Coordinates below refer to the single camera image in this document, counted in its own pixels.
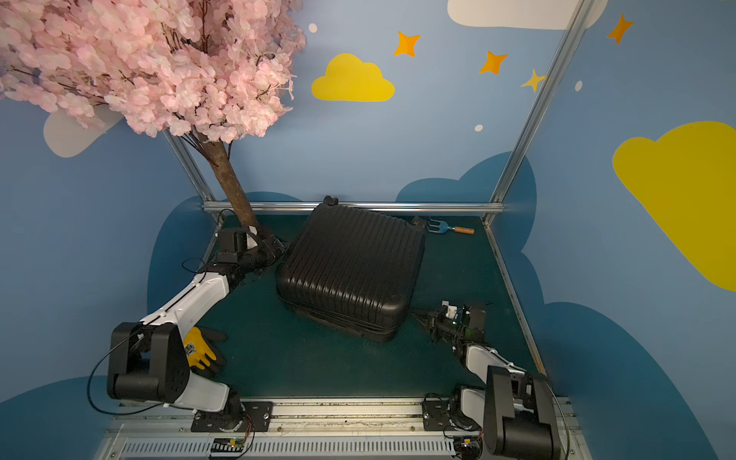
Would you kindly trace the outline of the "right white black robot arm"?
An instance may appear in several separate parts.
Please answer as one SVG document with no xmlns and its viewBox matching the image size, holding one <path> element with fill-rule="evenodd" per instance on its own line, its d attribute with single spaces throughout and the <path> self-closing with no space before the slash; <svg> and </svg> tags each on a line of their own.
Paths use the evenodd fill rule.
<svg viewBox="0 0 736 460">
<path fill-rule="evenodd" d="M 422 402 L 424 430 L 439 431 L 459 459 L 567 459 L 571 433 L 548 380 L 515 365 L 485 340 L 486 312 L 442 303 L 414 318 L 435 342 L 445 341 L 481 385 Z"/>
</svg>

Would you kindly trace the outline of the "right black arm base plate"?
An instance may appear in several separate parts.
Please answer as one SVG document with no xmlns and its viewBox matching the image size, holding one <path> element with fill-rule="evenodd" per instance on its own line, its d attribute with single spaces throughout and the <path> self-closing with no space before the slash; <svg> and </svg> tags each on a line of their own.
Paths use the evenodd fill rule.
<svg viewBox="0 0 736 460">
<path fill-rule="evenodd" d="M 460 420 L 459 399 L 457 396 L 445 397 L 435 393 L 429 393 L 423 398 L 421 408 L 425 431 L 467 429 L 467 425 Z"/>
</svg>

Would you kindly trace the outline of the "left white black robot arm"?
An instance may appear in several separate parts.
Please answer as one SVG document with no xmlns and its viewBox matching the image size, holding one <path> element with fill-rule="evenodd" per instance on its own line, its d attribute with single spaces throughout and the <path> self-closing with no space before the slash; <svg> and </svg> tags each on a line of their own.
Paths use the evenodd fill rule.
<svg viewBox="0 0 736 460">
<path fill-rule="evenodd" d="M 217 359 L 196 326 L 247 274 L 273 265 L 285 252 L 279 238 L 253 227 L 222 230 L 214 259 L 182 291 L 140 321 L 115 328 L 107 395 L 202 412 L 239 411 L 230 387 L 202 375 Z"/>
</svg>

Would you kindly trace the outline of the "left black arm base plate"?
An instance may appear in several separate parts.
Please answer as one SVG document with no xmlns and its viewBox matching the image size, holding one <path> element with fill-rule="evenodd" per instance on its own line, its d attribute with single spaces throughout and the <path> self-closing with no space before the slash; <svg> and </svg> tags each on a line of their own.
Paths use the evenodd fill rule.
<svg viewBox="0 0 736 460">
<path fill-rule="evenodd" d="M 191 425 L 194 433 L 267 432 L 273 402 L 241 401 L 240 408 L 226 407 L 220 412 L 198 411 Z"/>
</svg>

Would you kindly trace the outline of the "black ribbed hard-shell suitcase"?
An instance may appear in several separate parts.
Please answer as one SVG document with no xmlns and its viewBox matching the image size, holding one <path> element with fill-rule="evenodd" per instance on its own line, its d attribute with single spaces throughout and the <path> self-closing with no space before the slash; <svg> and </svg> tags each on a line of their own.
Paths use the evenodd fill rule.
<svg viewBox="0 0 736 460">
<path fill-rule="evenodd" d="M 300 316 L 374 342 L 403 325 L 425 253 L 427 221 L 325 197 L 276 270 L 277 294 Z"/>
</svg>

